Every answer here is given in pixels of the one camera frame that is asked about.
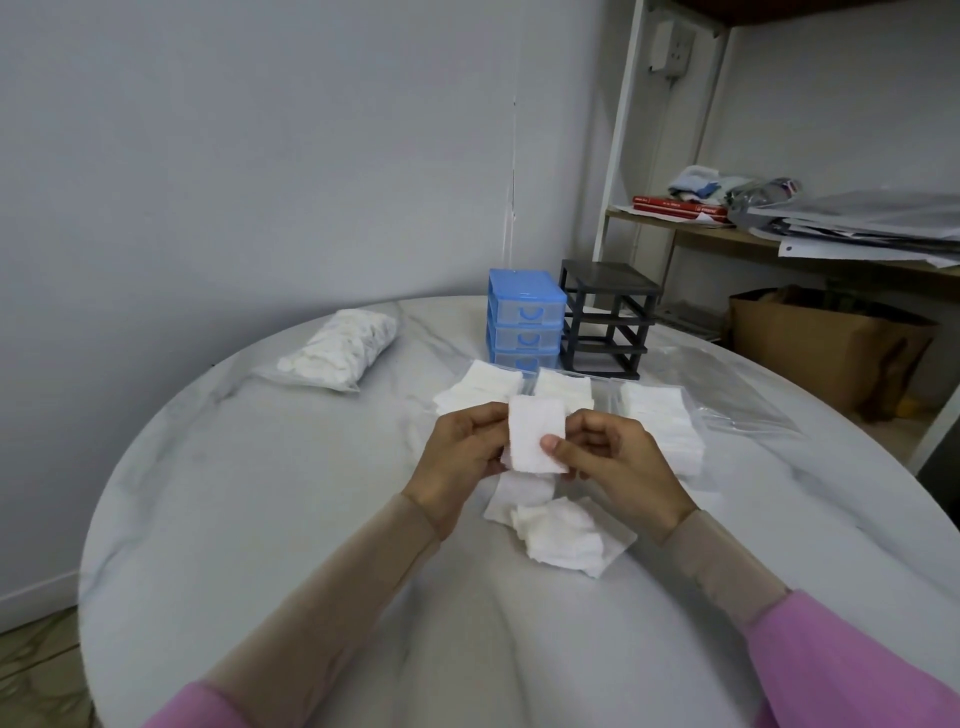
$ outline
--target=marble tabletop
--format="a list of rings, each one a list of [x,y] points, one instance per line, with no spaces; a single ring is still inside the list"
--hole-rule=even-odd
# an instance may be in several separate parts
[[[373,308],[402,330],[359,395],[251,376],[318,327],[306,323],[213,367],[120,460],[80,587],[84,665],[106,728],[139,725],[203,675],[399,490],[424,406],[485,354],[481,297]],[[708,351],[797,430],[708,432],[714,516],[789,585],[960,690],[960,533],[917,481],[757,365],[664,327],[648,346],[650,361],[671,347]],[[752,720],[761,692],[743,642],[653,546],[639,541],[599,580],[537,564],[481,519],[493,485],[481,483],[312,724]]]

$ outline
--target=arm sleeve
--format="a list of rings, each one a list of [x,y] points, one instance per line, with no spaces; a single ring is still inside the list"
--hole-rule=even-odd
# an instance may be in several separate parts
[[[767,697],[758,728],[960,728],[960,698],[794,592],[712,516],[691,514],[663,545],[747,639]]]
[[[383,609],[440,546],[394,496],[148,728],[300,728]]]

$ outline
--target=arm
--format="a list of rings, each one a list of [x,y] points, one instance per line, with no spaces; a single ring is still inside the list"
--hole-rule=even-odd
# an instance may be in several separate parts
[[[383,609],[453,531],[477,482],[502,472],[506,417],[499,402],[441,417],[403,493],[146,728],[299,728]]]
[[[767,697],[762,728],[948,728],[960,697],[803,592],[697,509],[634,420],[581,411],[543,447],[593,477],[744,634]]]

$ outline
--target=electrical outlet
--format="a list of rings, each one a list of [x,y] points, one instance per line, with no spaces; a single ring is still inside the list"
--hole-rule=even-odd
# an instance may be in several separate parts
[[[650,72],[668,79],[679,79],[690,65],[696,32],[678,20],[663,20],[657,25],[650,46]]]

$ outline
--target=pink sleeve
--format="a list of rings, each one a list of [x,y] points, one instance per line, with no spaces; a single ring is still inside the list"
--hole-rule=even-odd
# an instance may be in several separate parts
[[[768,705],[757,728],[953,728],[960,697],[794,592],[746,630]]]
[[[240,712],[204,683],[190,683],[143,728],[252,728]]]

